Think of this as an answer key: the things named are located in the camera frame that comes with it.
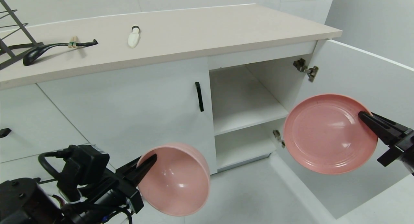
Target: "pink plate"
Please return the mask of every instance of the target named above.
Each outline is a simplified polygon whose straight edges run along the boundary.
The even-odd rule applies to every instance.
[[[368,112],[358,101],[338,94],[310,97],[289,113],[284,141],[293,158],[309,170],[342,174],[372,156],[378,137],[358,118]]]
[[[210,170],[203,155],[190,145],[168,143],[142,155],[137,165],[153,154],[157,161],[138,184],[146,201],[172,216],[199,211],[210,193]]]

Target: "black metal rack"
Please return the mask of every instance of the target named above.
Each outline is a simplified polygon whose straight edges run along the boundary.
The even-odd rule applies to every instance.
[[[13,20],[16,22],[16,24],[12,24],[12,25],[5,25],[5,26],[0,26],[0,28],[7,28],[7,27],[14,27],[17,26],[19,27],[18,29],[13,30],[11,33],[7,34],[4,37],[0,38],[0,56],[7,53],[10,56],[10,59],[7,59],[6,61],[0,63],[0,70],[10,66],[11,64],[19,61],[20,59],[22,59],[25,54],[31,50],[33,47],[37,47],[37,46],[41,46],[43,45],[43,43],[41,42],[36,42],[34,40],[34,38],[30,35],[30,33],[27,31],[26,29],[26,25],[28,23],[22,23],[20,22],[20,20],[18,19],[18,17],[15,15],[15,12],[17,11],[17,9],[11,9],[9,7],[9,5],[7,5],[5,0],[0,0],[0,4],[4,7],[5,11],[1,11],[0,15],[5,13],[4,16],[0,17],[0,20],[3,19],[6,16],[11,16],[13,18]],[[27,44],[19,44],[19,45],[12,45],[12,46],[8,46],[6,45],[6,43],[4,43],[4,39],[6,39],[6,37],[9,37],[10,35],[12,35],[13,33],[22,30],[26,37],[30,40],[31,43],[27,43]],[[12,52],[12,50],[14,49],[21,49],[21,48],[28,48],[28,50],[26,50],[25,52],[19,53],[19,54],[15,54]]]

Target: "metal hinge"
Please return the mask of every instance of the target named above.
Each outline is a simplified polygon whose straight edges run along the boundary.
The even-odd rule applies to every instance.
[[[303,72],[306,73],[309,77],[309,82],[313,82],[313,80],[316,77],[316,74],[318,73],[319,67],[317,66],[313,66],[312,68],[308,68],[308,66],[305,65],[306,60],[305,59],[299,59],[297,61],[293,62],[294,67],[296,67],[296,69],[299,72]]]
[[[282,148],[284,148],[285,144],[280,132],[278,130],[273,130],[273,135],[275,136],[276,140],[278,140],[278,142],[282,143]]]

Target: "beige countertop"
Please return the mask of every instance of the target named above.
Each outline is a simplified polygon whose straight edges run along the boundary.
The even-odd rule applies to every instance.
[[[131,27],[141,29],[135,48],[127,45]],[[161,62],[255,50],[340,37],[341,30],[264,6],[234,5],[101,16],[27,28],[38,42],[93,39],[98,45],[76,50],[58,46],[34,64],[21,61],[0,70],[0,90],[65,77]],[[18,31],[8,45],[29,43]]]

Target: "black spoon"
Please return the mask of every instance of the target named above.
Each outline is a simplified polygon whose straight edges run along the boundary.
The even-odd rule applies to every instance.
[[[86,42],[86,43],[76,43],[76,46],[94,46],[97,45],[98,41],[96,41],[95,39],[91,42]],[[23,65],[25,66],[29,66],[31,64],[33,64],[33,62],[40,57],[43,53],[45,53],[48,49],[53,48],[55,46],[68,46],[68,43],[55,43],[55,44],[48,44],[48,45],[44,45],[44,46],[38,46],[32,50],[30,50],[29,52],[27,52],[27,54],[23,57]]]

